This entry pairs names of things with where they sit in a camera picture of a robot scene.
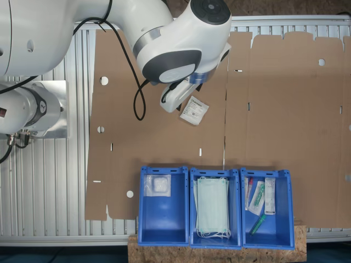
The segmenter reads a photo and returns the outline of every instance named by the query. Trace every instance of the blue storage bin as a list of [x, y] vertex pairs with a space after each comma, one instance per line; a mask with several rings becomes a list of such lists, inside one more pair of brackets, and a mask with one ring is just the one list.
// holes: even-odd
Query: blue storage bin
[[[144, 196], [146, 176], [171, 175], [171, 196]], [[142, 167], [140, 173], [138, 244], [189, 245], [188, 168]]]
[[[196, 206], [194, 180], [200, 177], [226, 177], [228, 187], [228, 213], [230, 238], [202, 238], [196, 232]], [[214, 249], [241, 249], [240, 182], [238, 170], [190, 170], [190, 247]]]
[[[253, 197], [258, 181], [265, 178], [275, 178], [275, 215], [267, 215], [266, 220], [254, 235], [250, 231], [259, 216], [245, 210], [245, 177], [253, 177], [249, 204]], [[244, 248], [265, 249], [295, 249], [294, 217], [292, 207], [292, 190], [290, 172], [255, 171], [240, 169], [241, 179], [241, 216], [242, 216], [242, 245]]]

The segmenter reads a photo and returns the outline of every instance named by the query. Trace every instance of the cardboard flap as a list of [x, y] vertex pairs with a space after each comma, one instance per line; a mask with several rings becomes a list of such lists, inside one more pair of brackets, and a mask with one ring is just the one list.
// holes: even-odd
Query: cardboard flap
[[344, 86], [342, 107], [341, 169], [338, 189], [338, 225], [350, 226], [351, 210], [351, 37], [344, 38]]
[[[240, 41], [236, 33], [231, 34], [231, 45]], [[350, 226], [350, 218], [345, 225], [338, 220], [349, 215], [345, 208], [338, 209], [342, 42], [337, 38], [313, 41], [311, 34], [290, 32], [285, 39], [259, 35], [248, 48], [232, 50], [230, 56], [226, 165], [289, 169], [296, 217], [310, 227]], [[238, 82], [231, 61], [245, 65], [248, 58], [249, 76], [241, 75], [245, 81]]]

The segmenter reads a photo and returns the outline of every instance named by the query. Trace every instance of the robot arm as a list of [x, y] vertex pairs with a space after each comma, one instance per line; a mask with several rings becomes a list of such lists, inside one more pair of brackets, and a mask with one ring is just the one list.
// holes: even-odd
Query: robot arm
[[[55, 68], [67, 53], [74, 24], [103, 18], [109, 2], [0, 0], [0, 76], [36, 76]], [[223, 0], [191, 0], [175, 20], [161, 0], [113, 0], [107, 20], [123, 31], [143, 76], [169, 83], [160, 102], [168, 112], [208, 81], [230, 50], [231, 13]], [[0, 95], [0, 108], [9, 99]], [[9, 107], [6, 116], [16, 119], [15, 105]], [[12, 130], [22, 129], [25, 121]], [[0, 125], [0, 133], [10, 132]]]

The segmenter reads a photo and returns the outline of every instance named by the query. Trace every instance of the hole in cardboard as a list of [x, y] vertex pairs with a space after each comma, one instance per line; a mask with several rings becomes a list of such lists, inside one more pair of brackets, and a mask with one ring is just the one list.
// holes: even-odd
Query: hole in cardboard
[[109, 83], [109, 79], [107, 77], [101, 77], [100, 78], [100, 84], [102, 86], [106, 86]]
[[98, 133], [104, 133], [105, 128], [102, 126], [98, 126]]
[[325, 65], [325, 60], [324, 60], [324, 59], [318, 60], [318, 64], [319, 64], [320, 66], [324, 66], [324, 65]]
[[128, 192], [127, 192], [127, 197], [128, 197], [128, 198], [132, 198], [133, 196], [134, 196], [133, 191], [128, 191]]

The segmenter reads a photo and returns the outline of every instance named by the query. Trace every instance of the brown cardboard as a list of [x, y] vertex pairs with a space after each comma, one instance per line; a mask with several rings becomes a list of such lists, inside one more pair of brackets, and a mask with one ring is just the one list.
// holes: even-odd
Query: brown cardboard
[[350, 37], [345, 52], [340, 39], [304, 32], [257, 36], [250, 49], [251, 38], [229, 40], [225, 166], [289, 169], [294, 216], [351, 227]]
[[289, 169], [296, 217], [309, 227], [351, 227], [351, 38], [345, 51], [340, 39], [303, 32], [257, 36], [252, 48], [251, 39], [233, 32], [228, 73], [224, 61], [193, 93], [210, 106], [195, 127], [160, 108], [161, 85], [144, 88], [146, 117], [137, 121], [137, 86], [119, 42], [97, 32], [86, 220], [106, 220], [106, 205], [112, 218], [134, 219], [142, 165], [221, 169], [225, 135], [226, 168]]
[[[142, 83], [144, 79], [134, 56], [129, 49], [127, 51]], [[193, 93], [210, 107], [199, 126], [181, 121], [178, 111], [165, 112], [160, 106], [165, 86], [151, 84], [143, 89], [146, 116], [140, 122], [133, 111], [137, 85], [120, 44], [112, 31], [97, 31], [86, 220], [106, 220], [106, 205], [113, 219], [135, 219], [139, 210], [140, 169], [143, 165], [210, 165], [222, 169], [227, 67], [228, 59], [200, 92]], [[102, 76], [109, 79], [108, 85], [100, 84]], [[183, 103], [181, 112], [187, 102]], [[137, 108], [141, 114], [140, 97]], [[98, 133], [98, 127], [104, 127], [105, 131]], [[133, 198], [127, 197], [129, 190], [133, 191]]]

